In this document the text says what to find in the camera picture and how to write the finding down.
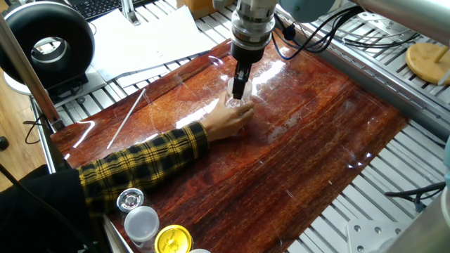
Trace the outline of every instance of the plaid sleeve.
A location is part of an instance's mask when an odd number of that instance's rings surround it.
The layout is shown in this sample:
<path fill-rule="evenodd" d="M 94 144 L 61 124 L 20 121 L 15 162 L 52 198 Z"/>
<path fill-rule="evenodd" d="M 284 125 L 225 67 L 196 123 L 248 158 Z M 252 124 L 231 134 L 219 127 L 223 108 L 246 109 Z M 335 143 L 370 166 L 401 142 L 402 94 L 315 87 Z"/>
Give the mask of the plaid sleeve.
<path fill-rule="evenodd" d="M 151 188 L 208 149 L 205 129 L 194 122 L 78 168 L 90 215 L 111 212 L 123 190 Z"/>

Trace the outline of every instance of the plastic cup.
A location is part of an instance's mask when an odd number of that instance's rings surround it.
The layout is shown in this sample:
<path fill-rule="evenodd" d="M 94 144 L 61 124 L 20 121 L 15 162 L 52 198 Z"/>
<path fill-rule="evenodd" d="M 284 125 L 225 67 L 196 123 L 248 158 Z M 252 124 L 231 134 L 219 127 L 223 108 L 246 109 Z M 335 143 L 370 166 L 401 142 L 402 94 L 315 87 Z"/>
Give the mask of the plastic cup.
<path fill-rule="evenodd" d="M 211 253 L 207 251 L 206 249 L 195 249 L 193 251 L 190 251 L 189 253 Z"/>
<path fill-rule="evenodd" d="M 128 213 L 124 222 L 125 232 L 140 252 L 155 251 L 155 236 L 160 220 L 151 207 L 137 207 Z"/>
<path fill-rule="evenodd" d="M 226 87 L 227 97 L 225 106 L 228 108 L 235 108 L 242 106 L 251 101 L 250 97 L 252 95 L 252 81 L 248 80 L 244 87 L 244 94 L 241 99 L 233 98 L 233 84 L 234 78 L 231 78 L 228 82 L 228 86 Z"/>

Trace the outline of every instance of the round wooden disc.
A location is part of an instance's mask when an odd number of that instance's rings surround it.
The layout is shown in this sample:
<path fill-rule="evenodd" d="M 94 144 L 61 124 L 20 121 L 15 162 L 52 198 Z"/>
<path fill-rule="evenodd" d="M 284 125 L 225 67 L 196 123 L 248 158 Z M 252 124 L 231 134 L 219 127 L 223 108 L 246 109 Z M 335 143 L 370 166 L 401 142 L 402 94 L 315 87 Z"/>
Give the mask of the round wooden disc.
<path fill-rule="evenodd" d="M 438 63 L 433 61 L 439 49 L 440 46 L 431 43 L 414 44 L 406 52 L 406 63 L 420 78 L 437 84 L 450 69 L 450 51 Z M 450 84 L 450 77 L 444 82 L 444 85 L 448 84 Z"/>

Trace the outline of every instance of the human hand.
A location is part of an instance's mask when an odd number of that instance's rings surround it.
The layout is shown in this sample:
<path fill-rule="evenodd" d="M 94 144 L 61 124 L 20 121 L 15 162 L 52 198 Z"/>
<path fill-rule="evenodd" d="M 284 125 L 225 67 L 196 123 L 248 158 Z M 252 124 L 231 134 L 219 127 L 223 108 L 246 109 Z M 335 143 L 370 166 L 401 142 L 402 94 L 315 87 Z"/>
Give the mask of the human hand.
<path fill-rule="evenodd" d="M 223 92 L 213 111 L 200 122 L 210 142 L 234 135 L 253 117 L 253 102 L 237 108 L 228 108 L 225 102 L 226 92 Z"/>

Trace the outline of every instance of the metal bottle cap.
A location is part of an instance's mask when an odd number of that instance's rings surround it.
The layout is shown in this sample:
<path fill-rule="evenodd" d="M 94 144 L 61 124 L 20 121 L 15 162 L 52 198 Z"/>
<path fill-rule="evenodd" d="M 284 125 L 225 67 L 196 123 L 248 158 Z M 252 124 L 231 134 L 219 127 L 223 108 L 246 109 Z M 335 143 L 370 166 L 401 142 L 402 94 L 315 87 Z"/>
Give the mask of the metal bottle cap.
<path fill-rule="evenodd" d="M 117 198 L 117 207 L 124 213 L 129 213 L 131 210 L 140 207 L 142 204 L 143 193 L 136 188 L 124 190 Z"/>
<path fill-rule="evenodd" d="M 191 248 L 191 234 L 180 225 L 171 225 L 163 228 L 155 240 L 156 253 L 188 253 Z"/>

